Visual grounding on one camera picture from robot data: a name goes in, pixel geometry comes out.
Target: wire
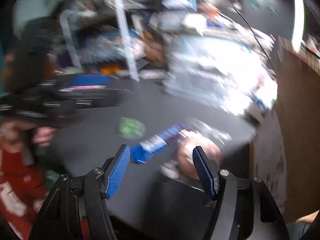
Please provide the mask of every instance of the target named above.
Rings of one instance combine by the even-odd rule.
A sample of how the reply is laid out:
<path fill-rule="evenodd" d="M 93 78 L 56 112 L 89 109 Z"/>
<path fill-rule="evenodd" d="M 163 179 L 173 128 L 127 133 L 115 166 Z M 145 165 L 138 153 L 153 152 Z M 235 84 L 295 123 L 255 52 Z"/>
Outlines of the wire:
<path fill-rule="evenodd" d="M 253 36 L 254 36 L 255 40 L 257 41 L 257 43 L 259 44 L 260 48 L 262 49 L 262 52 L 266 55 L 267 59 L 269 60 L 272 70 L 275 71 L 275 68 L 273 67 L 273 64 L 271 62 L 271 59 L 270 59 L 269 55 L 266 53 L 266 51 L 264 50 L 264 48 L 262 47 L 262 45 L 260 44 L 259 40 L 256 37 L 256 35 L 257 35 L 256 32 L 251 28 L 250 24 L 242 16 L 242 14 L 235 7 L 233 7 L 233 8 L 240 15 L 240 17 L 245 21 L 245 23 L 248 25 L 250 31 L 253 33 Z"/>

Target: gray table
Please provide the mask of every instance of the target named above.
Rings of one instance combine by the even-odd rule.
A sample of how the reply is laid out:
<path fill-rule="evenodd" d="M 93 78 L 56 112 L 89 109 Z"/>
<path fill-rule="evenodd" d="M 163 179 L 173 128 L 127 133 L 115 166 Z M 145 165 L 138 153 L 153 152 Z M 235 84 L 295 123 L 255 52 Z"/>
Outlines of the gray table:
<path fill-rule="evenodd" d="M 119 135 L 122 116 L 145 124 L 143 139 L 192 116 L 230 134 L 232 141 L 222 151 L 221 166 L 235 176 L 248 177 L 247 144 L 254 127 L 244 119 L 168 95 L 163 92 L 164 87 L 152 80 L 119 79 L 113 87 L 130 91 L 119 106 L 81 110 L 82 121 L 59 130 L 54 138 L 51 152 L 59 155 L 73 176 L 102 166 L 121 144 L 140 141 Z M 160 174 L 160 165 L 170 160 L 172 154 L 168 149 L 146 164 L 130 163 L 118 193 L 107 201 L 107 206 L 112 215 L 153 237 L 195 239 L 203 236 L 212 210 L 205 207 L 207 199 L 202 192 Z"/>

